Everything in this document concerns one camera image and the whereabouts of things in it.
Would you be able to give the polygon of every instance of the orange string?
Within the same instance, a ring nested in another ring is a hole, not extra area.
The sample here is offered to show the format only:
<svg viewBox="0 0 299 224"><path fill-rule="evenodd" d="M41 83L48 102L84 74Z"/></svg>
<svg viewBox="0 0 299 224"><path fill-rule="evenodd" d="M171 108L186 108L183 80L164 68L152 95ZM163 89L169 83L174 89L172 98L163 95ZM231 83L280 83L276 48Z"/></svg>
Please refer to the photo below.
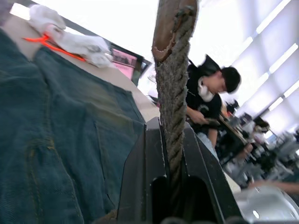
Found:
<svg viewBox="0 0 299 224"><path fill-rule="evenodd" d="M49 37L46 34L44 34L43 37L40 37L40 38L23 38L23 39L26 40L26 41L29 41L29 42L40 42L42 45L50 48L51 50L59 51L59 52L64 53L64 54L66 54L68 56L76 58L76 59L78 59L78 60L80 60L82 62L86 61L84 58L82 58L80 56L73 55L73 54L71 54L71 53L69 53L69 52L67 52L67 51L65 51L63 49L56 48L56 47L48 44L46 41L49 40Z"/></svg>

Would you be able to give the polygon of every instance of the denim jeans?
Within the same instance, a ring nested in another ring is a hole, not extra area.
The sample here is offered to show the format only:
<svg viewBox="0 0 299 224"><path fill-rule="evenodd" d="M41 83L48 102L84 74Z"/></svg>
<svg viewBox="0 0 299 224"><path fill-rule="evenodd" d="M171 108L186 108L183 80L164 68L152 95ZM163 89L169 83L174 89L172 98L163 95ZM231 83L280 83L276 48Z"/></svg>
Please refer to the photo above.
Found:
<svg viewBox="0 0 299 224"><path fill-rule="evenodd" d="M118 206L144 120L130 92L0 30L0 223L90 223Z"/></svg>
<svg viewBox="0 0 299 224"><path fill-rule="evenodd" d="M202 143L206 146L206 148L213 154L213 156L219 161L217 153L212 145L211 140L204 133L201 132L199 132L197 136L202 141Z"/></svg>

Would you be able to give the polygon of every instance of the rope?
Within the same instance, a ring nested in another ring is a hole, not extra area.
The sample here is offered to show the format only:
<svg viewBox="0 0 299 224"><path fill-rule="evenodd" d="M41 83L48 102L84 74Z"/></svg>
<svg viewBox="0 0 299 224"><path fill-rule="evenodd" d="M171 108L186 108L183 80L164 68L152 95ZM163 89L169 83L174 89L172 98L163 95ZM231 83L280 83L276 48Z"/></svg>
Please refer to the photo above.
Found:
<svg viewBox="0 0 299 224"><path fill-rule="evenodd" d="M170 168L171 213L179 207L181 190L181 159L188 80L189 39L192 35L192 17L183 15L186 21L177 31L176 44L170 56L162 63L156 63L156 81L160 100L160 121L164 129L166 150Z"/></svg>

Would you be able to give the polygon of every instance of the white face mask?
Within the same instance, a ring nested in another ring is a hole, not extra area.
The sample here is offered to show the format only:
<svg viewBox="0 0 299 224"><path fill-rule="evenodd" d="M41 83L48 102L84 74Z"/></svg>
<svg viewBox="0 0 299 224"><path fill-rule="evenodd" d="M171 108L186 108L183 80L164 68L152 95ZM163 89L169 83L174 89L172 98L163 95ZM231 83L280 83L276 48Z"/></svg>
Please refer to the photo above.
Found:
<svg viewBox="0 0 299 224"><path fill-rule="evenodd" d="M200 95L205 102L210 102L214 98L214 95L207 89L207 87L202 85L202 78L198 80L197 90L198 95Z"/></svg>

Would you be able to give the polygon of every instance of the pink screen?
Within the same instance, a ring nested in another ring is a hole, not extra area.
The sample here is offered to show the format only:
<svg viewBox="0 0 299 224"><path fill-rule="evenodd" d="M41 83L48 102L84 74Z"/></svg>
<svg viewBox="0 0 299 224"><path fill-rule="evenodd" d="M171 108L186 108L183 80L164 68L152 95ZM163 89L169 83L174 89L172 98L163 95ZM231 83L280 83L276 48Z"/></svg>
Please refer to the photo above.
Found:
<svg viewBox="0 0 299 224"><path fill-rule="evenodd" d="M132 78L137 58L113 49L114 65L129 79Z"/></svg>

